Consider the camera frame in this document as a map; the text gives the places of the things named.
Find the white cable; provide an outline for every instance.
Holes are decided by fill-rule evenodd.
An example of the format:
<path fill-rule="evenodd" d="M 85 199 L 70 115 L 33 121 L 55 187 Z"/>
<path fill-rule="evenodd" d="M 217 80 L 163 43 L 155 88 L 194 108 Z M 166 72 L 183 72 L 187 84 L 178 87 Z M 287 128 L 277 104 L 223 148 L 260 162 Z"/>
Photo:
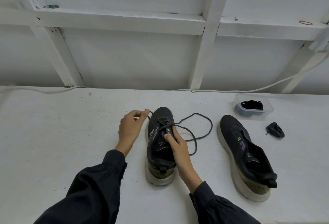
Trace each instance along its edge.
<path fill-rule="evenodd" d="M 37 92 L 41 92 L 41 93 L 45 93 L 45 94 L 56 94 L 56 93 L 67 92 L 67 91 L 73 90 L 75 88 L 89 88 L 86 86 L 73 86 L 70 88 L 63 89 L 63 90 L 43 91 L 43 90 L 39 90 L 39 89 L 29 87 L 29 86 L 4 86 L 4 87 L 5 88 L 0 88 L 0 93 L 6 92 L 6 91 L 13 91 L 13 90 L 29 90 L 29 91 L 37 91 Z"/>
<path fill-rule="evenodd" d="M 265 86 L 265 87 L 262 87 L 262 88 L 259 88 L 259 89 L 255 89 L 255 90 L 250 90 L 250 91 L 216 91 L 216 90 L 191 90 L 191 89 L 178 89 L 178 90 L 173 90 L 173 91 L 241 92 L 241 93 L 251 93 L 251 92 L 255 92 L 255 91 L 261 91 L 261 90 L 264 90 L 264 89 L 270 88 L 270 87 L 272 87 L 272 86 L 274 86 L 274 85 L 276 85 L 276 84 L 279 84 L 279 83 L 281 83 L 281 82 L 284 82 L 284 81 L 286 81 L 286 80 L 292 79 L 292 78 L 294 78 L 294 77 L 296 77 L 296 76 L 302 75 L 302 74 L 304 74 L 305 72 L 308 72 L 308 71 L 310 71 L 311 69 L 317 67 L 319 64 L 321 64 L 321 63 L 322 63 L 324 60 L 326 60 L 326 59 L 327 59 L 327 58 L 324 58 L 324 59 L 321 60 L 319 63 L 317 63 L 316 65 L 314 65 L 314 66 L 312 66 L 312 67 L 310 67 L 310 68 L 308 68 L 308 69 L 306 69 L 305 71 L 299 72 L 299 73 L 297 73 L 297 74 L 295 74 L 295 75 L 293 75 L 293 76 L 287 77 L 287 78 L 282 79 L 282 80 L 280 80 L 280 81 L 277 81 L 277 82 L 275 82 L 275 83 L 273 83 L 273 84 L 271 84 L 271 85 L 268 85 L 268 86 Z"/>

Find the plastic container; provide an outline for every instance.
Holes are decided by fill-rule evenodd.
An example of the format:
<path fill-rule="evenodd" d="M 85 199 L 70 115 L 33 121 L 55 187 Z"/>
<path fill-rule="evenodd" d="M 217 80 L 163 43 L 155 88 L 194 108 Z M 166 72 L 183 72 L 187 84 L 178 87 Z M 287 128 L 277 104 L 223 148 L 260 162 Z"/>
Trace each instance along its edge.
<path fill-rule="evenodd" d="M 244 108 L 241 103 L 245 101 L 260 101 L 263 105 L 262 110 L 251 110 Z M 273 106 L 271 103 L 267 100 L 266 97 L 259 96 L 259 95 L 250 95 L 250 94 L 244 94 L 244 93 L 237 93 L 235 95 L 234 101 L 232 103 L 233 109 L 235 113 L 239 117 L 244 118 L 250 118 L 250 119 L 263 119 L 268 114 L 274 111 Z"/>

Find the black jacket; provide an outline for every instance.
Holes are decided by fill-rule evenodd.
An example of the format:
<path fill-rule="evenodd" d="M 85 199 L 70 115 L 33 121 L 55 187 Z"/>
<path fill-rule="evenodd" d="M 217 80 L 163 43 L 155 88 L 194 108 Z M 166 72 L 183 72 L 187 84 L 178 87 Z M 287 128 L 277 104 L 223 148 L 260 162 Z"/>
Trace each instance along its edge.
<path fill-rule="evenodd" d="M 35 224 L 115 223 L 120 205 L 120 183 L 126 167 L 124 155 L 110 150 L 102 164 L 80 171 L 66 197 L 48 208 Z M 205 181 L 190 197 L 199 223 L 259 224 L 241 208 L 215 195 Z"/>

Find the white table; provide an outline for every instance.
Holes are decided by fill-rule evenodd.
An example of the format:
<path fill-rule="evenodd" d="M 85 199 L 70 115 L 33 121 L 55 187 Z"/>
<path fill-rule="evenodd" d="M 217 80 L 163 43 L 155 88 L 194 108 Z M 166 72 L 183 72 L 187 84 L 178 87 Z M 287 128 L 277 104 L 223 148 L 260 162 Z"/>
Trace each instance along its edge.
<path fill-rule="evenodd" d="M 220 118 L 234 115 L 234 95 L 82 88 L 54 95 L 27 90 L 0 94 L 0 222 L 33 223 L 65 197 L 76 173 L 101 163 L 115 147 L 124 114 L 161 106 L 171 109 L 176 121 L 198 112 L 214 123 L 191 160 L 216 194 L 262 223 L 329 222 L 329 96 L 266 94 L 274 112 L 264 121 L 241 120 L 278 174 L 278 188 L 269 200 L 255 203 L 235 189 L 228 154 L 216 134 Z M 282 127 L 284 139 L 265 135 L 271 122 Z M 209 129 L 198 116 L 182 125 L 195 136 Z M 167 187 L 146 181 L 145 126 L 126 159 L 117 223 L 197 223 L 179 176 Z M 193 142 L 189 148 L 193 151 Z"/>

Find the black sneaker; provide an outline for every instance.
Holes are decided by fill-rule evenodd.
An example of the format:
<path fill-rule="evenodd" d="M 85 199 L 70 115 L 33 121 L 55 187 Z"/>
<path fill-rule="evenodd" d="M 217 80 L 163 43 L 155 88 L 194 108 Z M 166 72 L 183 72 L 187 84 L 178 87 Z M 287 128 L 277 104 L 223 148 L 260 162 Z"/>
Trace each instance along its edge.
<path fill-rule="evenodd" d="M 231 174 L 237 190 L 252 201 L 266 201 L 271 188 L 277 187 L 277 174 L 262 148 L 251 142 L 248 131 L 230 115 L 221 118 L 217 133 L 230 155 Z"/>
<path fill-rule="evenodd" d="M 165 186 L 171 183 L 175 176 L 175 160 L 170 144 L 164 135 L 170 134 L 173 138 L 172 126 L 174 117 L 167 107 L 160 107 L 154 111 L 146 128 L 147 163 L 146 177 L 150 183 Z"/>

